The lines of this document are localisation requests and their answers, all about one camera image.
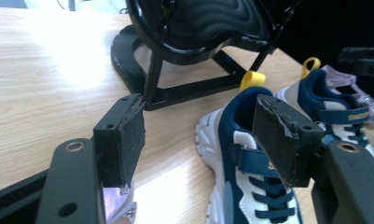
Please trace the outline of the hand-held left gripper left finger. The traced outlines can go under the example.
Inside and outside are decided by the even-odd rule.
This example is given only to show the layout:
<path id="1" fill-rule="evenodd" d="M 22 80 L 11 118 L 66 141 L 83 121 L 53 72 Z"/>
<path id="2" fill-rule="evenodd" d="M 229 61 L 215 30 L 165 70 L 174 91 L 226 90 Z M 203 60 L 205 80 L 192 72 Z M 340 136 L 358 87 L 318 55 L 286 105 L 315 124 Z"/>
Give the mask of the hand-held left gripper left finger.
<path id="1" fill-rule="evenodd" d="M 140 94 L 122 97 L 93 128 L 99 177 L 105 188 L 131 185 L 145 145 L 144 106 Z"/>

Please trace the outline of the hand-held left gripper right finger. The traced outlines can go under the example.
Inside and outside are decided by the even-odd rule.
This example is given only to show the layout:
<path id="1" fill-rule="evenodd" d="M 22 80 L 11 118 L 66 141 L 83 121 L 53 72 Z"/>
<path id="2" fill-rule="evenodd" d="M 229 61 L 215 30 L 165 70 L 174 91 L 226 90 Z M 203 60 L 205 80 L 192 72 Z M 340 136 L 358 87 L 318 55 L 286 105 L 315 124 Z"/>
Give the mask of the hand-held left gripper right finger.
<path id="1" fill-rule="evenodd" d="M 308 164 L 324 135 L 318 125 L 286 102 L 260 94 L 256 98 L 253 134 L 287 187 L 309 185 Z"/>

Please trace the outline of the purple sandal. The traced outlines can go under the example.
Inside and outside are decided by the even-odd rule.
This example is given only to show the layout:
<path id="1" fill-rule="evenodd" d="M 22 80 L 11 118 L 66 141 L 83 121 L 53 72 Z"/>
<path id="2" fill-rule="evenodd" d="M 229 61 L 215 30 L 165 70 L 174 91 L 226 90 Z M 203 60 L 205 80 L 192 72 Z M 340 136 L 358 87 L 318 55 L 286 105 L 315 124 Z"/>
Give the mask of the purple sandal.
<path id="1" fill-rule="evenodd" d="M 137 213 L 134 185 L 125 189 L 103 188 L 103 193 L 106 224 L 134 224 Z"/>
<path id="2" fill-rule="evenodd" d="M 374 123 L 374 99 L 357 85 L 355 75 L 337 71 L 330 65 L 325 65 L 323 70 L 326 73 L 326 84 L 330 90 L 337 94 L 351 95 L 358 103 L 369 107 L 369 120 L 367 123 Z"/>

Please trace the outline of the navy and white sneaker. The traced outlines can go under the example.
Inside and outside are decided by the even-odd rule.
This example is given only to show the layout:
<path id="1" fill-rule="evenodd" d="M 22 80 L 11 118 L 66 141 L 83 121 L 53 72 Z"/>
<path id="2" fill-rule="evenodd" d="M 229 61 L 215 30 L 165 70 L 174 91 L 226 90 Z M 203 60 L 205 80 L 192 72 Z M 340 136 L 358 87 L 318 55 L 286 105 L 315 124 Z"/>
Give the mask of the navy and white sneaker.
<path id="1" fill-rule="evenodd" d="M 300 81 L 275 96 L 320 126 L 325 132 L 324 144 L 333 140 L 350 142 L 366 149 L 374 158 L 374 147 L 363 132 L 363 127 L 370 125 L 368 105 L 358 103 L 351 95 L 330 90 L 323 67 L 319 59 L 307 59 Z"/>
<path id="2" fill-rule="evenodd" d="M 302 224 L 294 191 L 286 187 L 254 139 L 253 123 L 265 76 L 248 71 L 239 93 L 200 119 L 197 151 L 213 169 L 215 185 L 206 224 Z"/>

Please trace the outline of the red and black shoe rack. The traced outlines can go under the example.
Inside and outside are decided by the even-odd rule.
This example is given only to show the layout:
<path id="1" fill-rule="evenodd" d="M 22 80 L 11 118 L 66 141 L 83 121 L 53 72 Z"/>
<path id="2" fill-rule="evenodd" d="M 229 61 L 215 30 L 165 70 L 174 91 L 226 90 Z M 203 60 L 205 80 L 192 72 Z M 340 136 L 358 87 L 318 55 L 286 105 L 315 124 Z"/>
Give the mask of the red and black shoe rack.
<path id="1" fill-rule="evenodd" d="M 247 72 L 223 50 L 253 51 L 258 70 L 278 48 L 302 0 L 125 0 L 132 23 L 113 39 L 111 61 L 146 110 L 231 90 Z M 170 88 L 159 86 L 162 65 L 213 60 L 228 73 Z"/>

